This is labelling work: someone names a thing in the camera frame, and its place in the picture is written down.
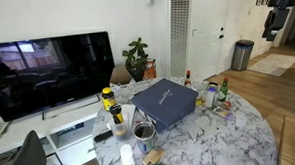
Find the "cardboard box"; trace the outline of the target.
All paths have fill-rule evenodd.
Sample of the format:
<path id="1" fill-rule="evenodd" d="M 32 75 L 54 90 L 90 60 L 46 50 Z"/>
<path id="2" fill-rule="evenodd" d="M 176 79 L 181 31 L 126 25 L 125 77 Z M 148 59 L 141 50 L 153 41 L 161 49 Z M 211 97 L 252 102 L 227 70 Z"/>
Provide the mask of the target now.
<path id="1" fill-rule="evenodd" d="M 131 74 L 125 67 L 116 67 L 113 69 L 109 82 L 116 85 L 125 85 L 131 81 Z"/>

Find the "yellow lid supplement jar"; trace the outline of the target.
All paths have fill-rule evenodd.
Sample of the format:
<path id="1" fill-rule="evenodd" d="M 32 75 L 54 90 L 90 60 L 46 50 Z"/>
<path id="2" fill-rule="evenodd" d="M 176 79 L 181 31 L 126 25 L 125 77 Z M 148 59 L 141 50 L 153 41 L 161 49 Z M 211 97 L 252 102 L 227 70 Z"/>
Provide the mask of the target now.
<path id="1" fill-rule="evenodd" d="M 110 87 L 105 87 L 102 90 L 102 100 L 106 111 L 116 104 L 114 92 Z"/>

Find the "gray shoe box base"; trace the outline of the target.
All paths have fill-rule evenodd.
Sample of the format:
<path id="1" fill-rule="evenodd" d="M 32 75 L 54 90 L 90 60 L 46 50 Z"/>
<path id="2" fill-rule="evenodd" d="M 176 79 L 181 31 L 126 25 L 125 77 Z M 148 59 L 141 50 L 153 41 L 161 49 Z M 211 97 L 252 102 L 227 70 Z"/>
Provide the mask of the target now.
<path id="1" fill-rule="evenodd" d="M 195 109 L 196 106 L 193 104 L 182 109 L 162 110 L 151 113 L 145 113 L 143 110 L 140 110 L 140 114 L 153 124 L 157 132 L 162 133 L 177 121 L 192 114 Z"/>

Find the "small red lid jar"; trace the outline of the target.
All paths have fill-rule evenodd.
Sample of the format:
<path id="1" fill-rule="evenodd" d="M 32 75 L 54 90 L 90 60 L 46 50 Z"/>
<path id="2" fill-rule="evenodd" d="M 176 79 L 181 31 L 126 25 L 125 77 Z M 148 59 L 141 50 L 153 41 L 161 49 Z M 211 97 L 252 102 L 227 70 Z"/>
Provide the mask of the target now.
<path id="1" fill-rule="evenodd" d="M 222 104 L 223 107 L 227 110 L 229 110 L 232 107 L 232 103 L 230 103 L 229 101 L 224 101 Z"/>

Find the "green potted plant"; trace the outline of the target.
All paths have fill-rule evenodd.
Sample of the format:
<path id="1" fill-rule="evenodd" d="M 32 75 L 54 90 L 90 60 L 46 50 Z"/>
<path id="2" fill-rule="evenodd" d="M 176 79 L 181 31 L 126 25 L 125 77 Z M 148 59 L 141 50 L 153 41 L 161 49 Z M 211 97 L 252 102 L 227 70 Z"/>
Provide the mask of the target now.
<path id="1" fill-rule="evenodd" d="M 144 49 L 148 46 L 142 42 L 141 38 L 129 43 L 130 50 L 124 50 L 122 55 L 126 57 L 125 67 L 135 82 L 143 80 L 144 71 L 146 70 L 146 63 L 148 54 Z"/>

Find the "hot sauce bottle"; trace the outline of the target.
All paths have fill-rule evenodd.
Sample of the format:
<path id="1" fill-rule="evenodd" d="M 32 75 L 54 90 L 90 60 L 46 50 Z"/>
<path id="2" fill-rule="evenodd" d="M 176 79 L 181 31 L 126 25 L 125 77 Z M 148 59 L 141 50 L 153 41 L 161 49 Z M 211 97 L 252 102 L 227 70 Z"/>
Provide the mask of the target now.
<path id="1" fill-rule="evenodd" d="M 185 76 L 185 86 L 190 85 L 191 81 L 190 81 L 190 71 L 186 71 L 186 76 Z"/>

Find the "yellow black mustard bottle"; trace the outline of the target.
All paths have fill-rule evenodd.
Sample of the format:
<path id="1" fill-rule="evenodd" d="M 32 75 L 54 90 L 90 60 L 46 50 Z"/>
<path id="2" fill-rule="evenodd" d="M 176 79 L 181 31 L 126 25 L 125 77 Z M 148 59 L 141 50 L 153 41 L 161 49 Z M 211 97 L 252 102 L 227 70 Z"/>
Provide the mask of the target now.
<path id="1" fill-rule="evenodd" d="M 110 112 L 113 117 L 115 134 L 118 137 L 124 137 L 124 135 L 127 133 L 127 129 L 125 128 L 122 116 L 122 107 L 118 104 L 115 104 L 110 107 Z"/>

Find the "steel tumbler cup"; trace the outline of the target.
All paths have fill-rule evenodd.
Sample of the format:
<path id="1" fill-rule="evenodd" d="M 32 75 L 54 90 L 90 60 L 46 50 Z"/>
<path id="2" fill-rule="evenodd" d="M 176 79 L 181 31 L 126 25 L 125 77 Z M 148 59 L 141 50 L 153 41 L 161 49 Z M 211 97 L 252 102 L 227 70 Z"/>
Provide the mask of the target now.
<path id="1" fill-rule="evenodd" d="M 154 126 L 150 122 L 140 122 L 133 129 L 138 149 L 143 154 L 148 154 L 154 147 L 154 135 L 156 133 Z"/>

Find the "white blue cap bottle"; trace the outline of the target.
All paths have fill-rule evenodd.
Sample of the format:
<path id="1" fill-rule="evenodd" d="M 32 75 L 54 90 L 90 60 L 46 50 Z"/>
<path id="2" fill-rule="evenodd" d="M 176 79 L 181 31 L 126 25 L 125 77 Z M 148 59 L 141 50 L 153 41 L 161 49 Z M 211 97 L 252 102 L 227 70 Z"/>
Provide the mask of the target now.
<path id="1" fill-rule="evenodd" d="M 209 88 L 206 99 L 205 99 L 205 105 L 207 108 L 211 108 L 213 106 L 214 97 L 216 95 L 216 89 L 215 88 Z"/>

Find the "wooden blocks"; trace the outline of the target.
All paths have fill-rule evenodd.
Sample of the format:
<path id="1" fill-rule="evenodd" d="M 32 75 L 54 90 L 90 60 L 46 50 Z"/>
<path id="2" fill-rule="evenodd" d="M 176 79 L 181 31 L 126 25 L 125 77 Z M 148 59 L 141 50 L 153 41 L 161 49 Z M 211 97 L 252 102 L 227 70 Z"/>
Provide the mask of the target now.
<path id="1" fill-rule="evenodd" d="M 162 149 L 152 149 L 143 159 L 143 165 L 150 165 L 157 163 L 162 156 L 165 154 L 165 151 Z"/>

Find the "black remote control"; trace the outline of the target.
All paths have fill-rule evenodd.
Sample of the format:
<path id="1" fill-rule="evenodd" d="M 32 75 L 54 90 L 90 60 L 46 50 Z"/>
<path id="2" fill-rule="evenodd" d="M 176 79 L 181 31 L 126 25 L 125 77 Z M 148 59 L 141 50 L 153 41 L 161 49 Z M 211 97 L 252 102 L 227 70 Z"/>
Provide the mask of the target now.
<path id="1" fill-rule="evenodd" d="M 113 132 L 111 130 L 108 130 L 106 132 L 103 132 L 102 134 L 99 134 L 94 138 L 95 143 L 103 142 L 103 140 L 108 139 L 109 137 L 113 136 Z"/>

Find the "white small cup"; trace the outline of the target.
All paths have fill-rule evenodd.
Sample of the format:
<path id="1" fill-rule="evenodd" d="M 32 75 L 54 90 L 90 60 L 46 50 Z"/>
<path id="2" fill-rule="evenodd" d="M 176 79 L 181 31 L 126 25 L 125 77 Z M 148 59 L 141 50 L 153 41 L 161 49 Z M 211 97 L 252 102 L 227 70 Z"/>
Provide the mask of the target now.
<path id="1" fill-rule="evenodd" d="M 129 144 L 120 148 L 122 165 L 134 165 L 134 154 Z"/>

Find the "green soju bottle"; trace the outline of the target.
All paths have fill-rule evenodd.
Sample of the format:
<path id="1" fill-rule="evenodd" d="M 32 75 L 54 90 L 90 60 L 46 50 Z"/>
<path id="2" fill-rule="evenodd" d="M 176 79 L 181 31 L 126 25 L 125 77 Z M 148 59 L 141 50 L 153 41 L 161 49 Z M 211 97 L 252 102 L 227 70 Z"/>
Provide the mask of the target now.
<path id="1" fill-rule="evenodd" d="M 218 100 L 219 101 L 224 101 L 226 99 L 227 93 L 228 93 L 228 78 L 225 77 L 223 80 L 223 85 L 220 87 L 220 92 L 218 95 Z"/>

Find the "snack packet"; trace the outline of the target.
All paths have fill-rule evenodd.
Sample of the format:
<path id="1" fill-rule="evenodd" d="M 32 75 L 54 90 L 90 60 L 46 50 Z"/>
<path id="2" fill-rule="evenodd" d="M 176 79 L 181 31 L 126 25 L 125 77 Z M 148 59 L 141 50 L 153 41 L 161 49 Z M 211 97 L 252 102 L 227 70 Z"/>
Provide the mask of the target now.
<path id="1" fill-rule="evenodd" d="M 226 110 L 220 106 L 217 106 L 216 108 L 213 109 L 213 113 L 215 113 L 216 115 L 220 115 L 223 118 L 228 118 L 230 116 L 232 116 L 232 112 L 229 110 Z"/>

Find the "white tv stand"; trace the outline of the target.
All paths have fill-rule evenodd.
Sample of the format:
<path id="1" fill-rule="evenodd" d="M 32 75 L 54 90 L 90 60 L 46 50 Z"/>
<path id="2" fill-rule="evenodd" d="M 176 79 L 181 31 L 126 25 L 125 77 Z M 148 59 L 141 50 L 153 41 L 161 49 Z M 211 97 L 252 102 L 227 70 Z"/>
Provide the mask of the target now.
<path id="1" fill-rule="evenodd" d="M 13 120 L 0 138 L 0 165 L 11 165 L 28 132 L 41 139 L 47 165 L 82 165 L 96 158 L 93 125 L 103 108 L 98 95 Z"/>

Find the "white door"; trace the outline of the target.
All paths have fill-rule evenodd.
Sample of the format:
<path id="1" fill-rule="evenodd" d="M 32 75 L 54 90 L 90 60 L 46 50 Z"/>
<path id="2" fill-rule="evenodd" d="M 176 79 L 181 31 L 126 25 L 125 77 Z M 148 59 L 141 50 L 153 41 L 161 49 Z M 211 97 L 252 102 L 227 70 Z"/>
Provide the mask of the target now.
<path id="1" fill-rule="evenodd" d="M 187 68 L 203 80 L 217 73 L 229 0 L 191 0 Z"/>

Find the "steel trash can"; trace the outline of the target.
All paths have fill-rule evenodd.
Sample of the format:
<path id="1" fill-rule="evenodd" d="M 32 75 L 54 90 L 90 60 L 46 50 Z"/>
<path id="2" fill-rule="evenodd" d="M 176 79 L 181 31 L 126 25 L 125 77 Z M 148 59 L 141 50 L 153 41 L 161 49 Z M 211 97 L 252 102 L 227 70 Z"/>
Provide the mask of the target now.
<path id="1" fill-rule="evenodd" d="M 250 60 L 254 42 L 247 39 L 238 40 L 235 44 L 233 52 L 233 60 L 231 68 L 235 71 L 244 70 L 247 68 Z"/>

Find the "black flat screen television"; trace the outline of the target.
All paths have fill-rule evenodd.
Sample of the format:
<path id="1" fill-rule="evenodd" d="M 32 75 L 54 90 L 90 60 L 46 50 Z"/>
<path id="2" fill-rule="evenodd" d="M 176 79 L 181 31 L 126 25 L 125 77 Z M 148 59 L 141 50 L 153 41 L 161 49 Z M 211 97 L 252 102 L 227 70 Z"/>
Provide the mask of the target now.
<path id="1" fill-rule="evenodd" d="M 105 31 L 0 43 L 0 115 L 10 122 L 96 95 L 114 68 Z"/>

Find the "beige floor rug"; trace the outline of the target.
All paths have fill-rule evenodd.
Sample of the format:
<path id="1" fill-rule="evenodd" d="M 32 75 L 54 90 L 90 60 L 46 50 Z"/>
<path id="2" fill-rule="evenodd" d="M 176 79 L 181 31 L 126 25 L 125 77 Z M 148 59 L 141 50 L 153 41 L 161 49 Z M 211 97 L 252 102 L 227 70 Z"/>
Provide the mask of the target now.
<path id="1" fill-rule="evenodd" d="M 249 70 L 280 77 L 294 63 L 295 56 L 270 54 L 253 66 L 250 66 Z"/>

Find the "black office chair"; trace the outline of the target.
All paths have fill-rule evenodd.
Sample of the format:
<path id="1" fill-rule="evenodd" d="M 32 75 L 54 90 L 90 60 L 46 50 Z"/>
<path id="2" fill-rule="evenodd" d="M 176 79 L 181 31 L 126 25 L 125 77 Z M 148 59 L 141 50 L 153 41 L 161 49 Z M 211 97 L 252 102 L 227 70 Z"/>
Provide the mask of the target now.
<path id="1" fill-rule="evenodd" d="M 12 165 L 46 165 L 47 156 L 35 131 L 30 131 Z"/>

